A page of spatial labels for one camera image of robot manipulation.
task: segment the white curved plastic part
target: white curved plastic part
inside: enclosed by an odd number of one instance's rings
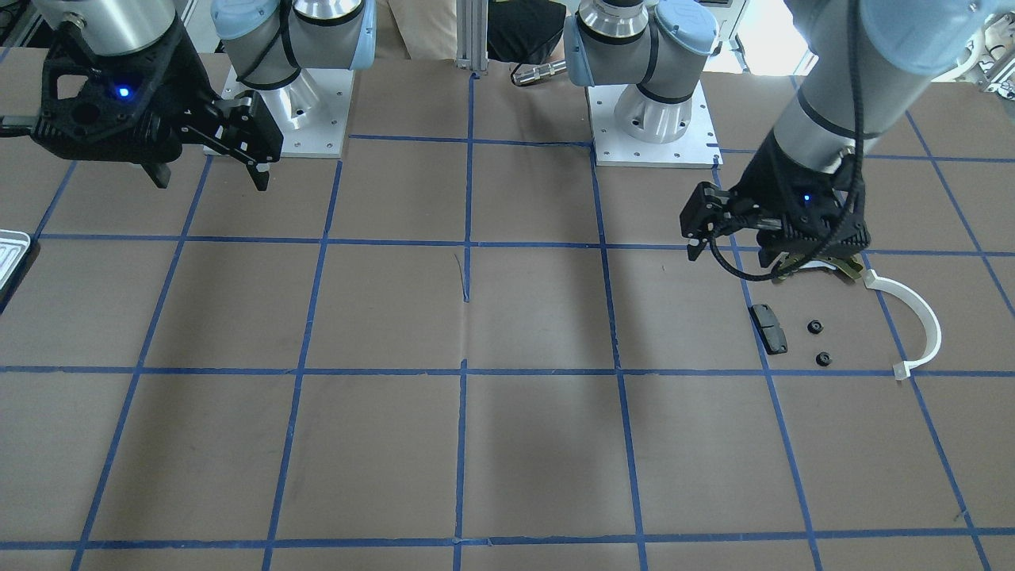
[[[885,294],[891,294],[898,298],[909,309],[917,314],[920,323],[924,325],[924,333],[927,336],[927,345],[924,348],[924,355],[920,359],[912,361],[902,361],[892,367],[895,372],[895,380],[901,381],[909,378],[910,372],[925,363],[929,363],[937,357],[941,350],[941,324],[938,316],[934,314],[931,306],[921,298],[919,294],[910,290],[904,283],[899,283],[894,279],[881,277],[873,269],[864,270],[864,285],[868,290],[878,290]]]
[[[972,34],[971,40],[972,40],[972,49],[969,50],[969,55],[968,57],[965,58],[965,61],[959,63],[951,71],[946,71],[941,75],[938,75],[937,77],[934,78],[935,81],[938,82],[955,81],[962,75],[965,75],[965,72],[972,69],[972,66],[979,63],[979,58],[984,55],[984,51],[987,48],[987,33],[985,30],[979,29]]]

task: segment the silver metal cylinder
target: silver metal cylinder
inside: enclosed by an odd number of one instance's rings
[[[261,91],[261,96],[283,130],[299,130],[331,117],[327,103],[321,98],[321,88],[306,69],[288,85]]]
[[[292,10],[311,19],[333,20],[355,10],[363,0],[295,0]]]
[[[664,144],[683,136],[691,121],[693,101],[664,103],[645,96],[635,85],[620,94],[613,116],[625,133],[635,139]]]
[[[151,46],[177,17],[173,0],[35,0],[54,29],[83,22],[81,35],[99,56],[122,56]]]
[[[356,0],[361,5],[363,0]],[[292,14],[289,16],[289,33],[292,51],[299,65],[310,68],[349,69],[359,43],[360,28],[366,10],[355,12],[353,6],[338,16],[343,20],[310,20]]]
[[[642,2],[614,6],[603,0],[585,0],[578,8],[578,16],[590,29],[608,38],[631,38],[649,25],[649,11]]]
[[[257,63],[258,56],[266,46],[272,43],[272,39],[278,32],[279,19],[278,10],[266,19],[253,31],[236,38],[234,40],[223,40],[225,53],[232,61],[232,67],[236,73],[243,75],[249,73],[244,78],[243,83],[255,89],[264,88],[265,85],[278,86],[288,79],[294,79],[298,68],[289,64],[285,57],[285,48],[281,41],[276,41],[271,50],[265,54],[264,59],[251,72],[251,68]]]
[[[820,59],[773,127],[780,147],[791,158],[824,172],[834,171],[842,148],[855,142],[848,6],[847,0],[831,0],[812,24],[811,46]],[[864,147],[869,152],[933,77],[913,75],[889,63],[862,26],[858,44]]]

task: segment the black cable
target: black cable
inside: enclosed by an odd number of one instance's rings
[[[800,260],[785,266],[776,267],[770,272],[765,274],[753,274],[746,273],[733,267],[730,262],[723,257],[722,252],[719,251],[719,245],[716,243],[716,238],[720,233],[729,227],[729,224],[720,224],[713,228],[712,234],[707,237],[708,246],[712,249],[712,255],[719,262],[719,265],[723,267],[726,271],[736,275],[741,279],[747,281],[767,281],[769,279],[777,279],[780,277],[785,277],[804,265],[814,261],[817,257],[828,248],[832,240],[838,236],[839,230],[842,229],[842,225],[845,223],[847,216],[850,211],[853,210],[854,205],[858,200],[863,200],[862,197],[858,197],[859,193],[864,192],[860,189],[860,172],[864,165],[864,104],[863,104],[863,91],[860,85],[860,0],[850,0],[850,13],[849,13],[849,23],[848,23],[848,51],[850,60],[850,83],[851,90],[853,93],[853,120],[854,120],[854,144],[856,147],[856,154],[854,156],[853,171],[850,175],[850,190],[849,196],[845,201],[842,202],[842,207],[839,208],[838,216],[835,222],[832,224],[831,229],[828,231],[821,241],[813,248],[809,254],[801,258]]]
[[[285,49],[286,61],[288,61],[289,64],[292,65],[292,67],[299,67],[298,65],[292,63],[293,59],[295,59],[294,55],[292,56],[292,59],[290,59],[292,45],[288,39],[289,35],[288,22],[289,22],[289,8],[291,8],[291,6],[292,6],[291,0],[282,0],[282,2],[279,3],[278,29],[275,30],[275,34],[272,35],[271,42],[268,42],[268,45],[265,46],[263,50],[261,50],[261,53],[257,55],[257,58],[254,59],[254,63],[250,65],[247,71],[236,74],[236,81],[243,83],[247,80],[248,77],[250,77],[255,71],[257,71],[257,68],[260,67],[262,63],[264,63],[264,58],[268,57],[268,53],[271,52],[272,49],[274,49],[275,44],[278,44],[279,40],[282,40],[282,47]]]

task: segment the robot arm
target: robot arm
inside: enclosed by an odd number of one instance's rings
[[[55,30],[43,67],[38,117],[5,134],[29,134],[75,160],[140,164],[159,188],[184,144],[203,144],[248,165],[259,189],[277,160],[281,133],[258,93],[223,100],[177,17],[172,0],[35,0]],[[61,78],[83,80],[70,96]]]
[[[627,84],[615,115],[630,136],[672,142],[691,121],[691,95],[717,38],[693,0],[585,0],[564,22],[567,73],[580,86]]]
[[[701,183],[680,214],[694,260],[709,246],[746,279],[784,277],[819,259],[838,267],[870,243],[863,155],[931,79],[954,65],[997,0],[789,0],[819,61],[744,171],[722,190]],[[722,259],[715,239],[758,229],[751,276]]]
[[[183,145],[202,144],[244,162],[265,190],[267,163],[279,159],[283,142],[276,121],[306,121],[311,104],[293,104],[284,110],[292,116],[279,119],[275,99],[258,90],[295,82],[304,66],[360,69],[374,61],[374,0],[215,0],[216,27],[250,87],[223,99],[173,0],[33,3],[55,30],[41,110],[0,118],[0,136],[30,135],[67,159],[134,162],[159,188]],[[76,94],[60,92],[66,76],[83,80]]]

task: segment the small black object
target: small black object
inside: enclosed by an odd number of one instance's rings
[[[786,333],[779,325],[779,318],[771,308],[765,304],[753,305],[750,308],[751,320],[754,328],[761,336],[764,344],[764,351],[768,355],[780,355],[788,351],[789,345],[786,343]]]

